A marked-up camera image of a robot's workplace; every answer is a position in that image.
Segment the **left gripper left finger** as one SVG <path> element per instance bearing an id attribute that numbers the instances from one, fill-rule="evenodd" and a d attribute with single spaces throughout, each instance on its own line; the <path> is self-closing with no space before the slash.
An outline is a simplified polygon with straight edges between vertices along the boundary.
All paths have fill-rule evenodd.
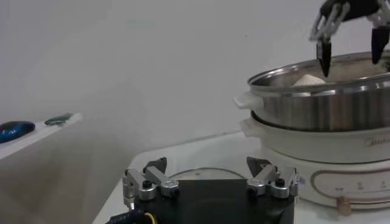
<path id="1" fill-rule="evenodd" d="M 180 195 L 177 180 L 165 175 L 168 160 L 166 157 L 149 161 L 139 171 L 126 169 L 122 176 L 122 191 L 124 204 L 130 209 L 135 208 L 135 200 L 152 201 L 157 198 L 157 192 L 162 197 L 176 199 Z"/>

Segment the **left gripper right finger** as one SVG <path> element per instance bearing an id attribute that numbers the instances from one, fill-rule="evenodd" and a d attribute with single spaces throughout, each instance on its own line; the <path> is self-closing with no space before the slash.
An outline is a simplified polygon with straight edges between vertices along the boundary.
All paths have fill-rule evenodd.
<path id="1" fill-rule="evenodd" d="M 246 158 L 246 163 L 252 175 L 246 181 L 250 203 L 267 196 L 276 200 L 299 200 L 299 173 L 295 167 L 278 167 L 266 159 L 251 156 Z"/>

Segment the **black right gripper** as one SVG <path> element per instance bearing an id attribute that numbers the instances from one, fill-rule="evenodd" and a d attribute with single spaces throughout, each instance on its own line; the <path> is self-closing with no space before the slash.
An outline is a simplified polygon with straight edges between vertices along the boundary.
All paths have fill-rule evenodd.
<path id="1" fill-rule="evenodd" d="M 314 20 L 310 41 L 316 42 L 316 58 L 328 77 L 332 61 L 331 37 L 344 21 L 369 16 L 372 22 L 371 56 L 377 64 L 389 43 L 389 9 L 379 9 L 377 0 L 326 0 Z"/>

